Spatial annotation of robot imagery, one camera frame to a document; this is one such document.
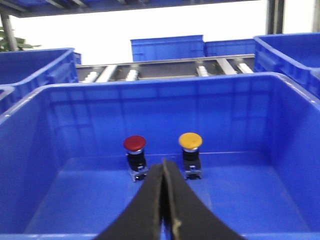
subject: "metal frame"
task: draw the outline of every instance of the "metal frame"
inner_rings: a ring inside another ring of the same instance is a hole
[[[284,25],[285,0],[268,0],[267,2],[267,34],[282,34]]]
[[[254,57],[254,54],[241,54],[111,65],[77,65],[76,68],[82,83],[175,79],[252,73]]]
[[[256,1],[256,0],[117,0],[118,4],[110,4],[110,1],[91,1],[84,3],[83,0],[46,0],[48,4],[40,6],[24,7],[12,1],[0,0],[0,13],[2,22],[4,22],[4,30],[10,49],[17,50],[18,47],[15,42],[12,31],[9,15],[16,17],[37,17],[49,15],[63,15],[63,14],[79,14],[79,13],[93,13],[93,12],[108,12],[121,11],[131,9],[148,9],[148,8],[163,8],[173,6],[188,6],[200,4],[226,3],[226,2],[241,2],[241,1]],[[315,0],[315,14],[313,22],[313,31],[320,29],[320,0]],[[267,6],[267,20],[266,33],[279,34],[283,32],[285,0],[268,0]]]
[[[52,16],[64,14],[96,13],[134,9],[150,9],[202,4],[243,2],[257,0],[100,0],[84,2],[83,0],[46,0],[47,4],[28,7],[12,3],[12,0],[0,0],[0,8],[19,18]]]
[[[14,31],[11,26],[10,16],[3,11],[0,11],[0,15],[1,15],[1,21],[2,21],[2,25],[3,25],[3,31],[5,34],[5,39],[9,45],[9,50],[10,51],[17,51],[18,44],[17,44],[16,38],[14,35]]]
[[[320,0],[314,0],[312,31],[320,32]]]

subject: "blue plastic bin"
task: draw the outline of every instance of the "blue plastic bin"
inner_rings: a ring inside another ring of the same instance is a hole
[[[73,56],[74,56],[74,64],[77,64],[77,65],[82,64],[81,53],[75,52]]]
[[[320,239],[320,100],[284,75],[48,85],[7,113],[0,239],[91,239],[142,184],[124,139],[144,136],[149,165],[182,169],[185,132],[203,138],[203,178],[187,182],[231,228],[248,240]]]
[[[12,86],[0,86],[0,114],[5,112],[14,104],[14,98],[12,96],[15,90]]]
[[[16,102],[43,85],[78,82],[73,48],[1,52],[0,73]]]
[[[255,41],[253,39],[208,41],[204,43],[206,57],[254,53]]]
[[[131,40],[133,61],[204,57],[203,35]]]
[[[320,33],[256,36],[255,72],[282,73],[320,98]]]

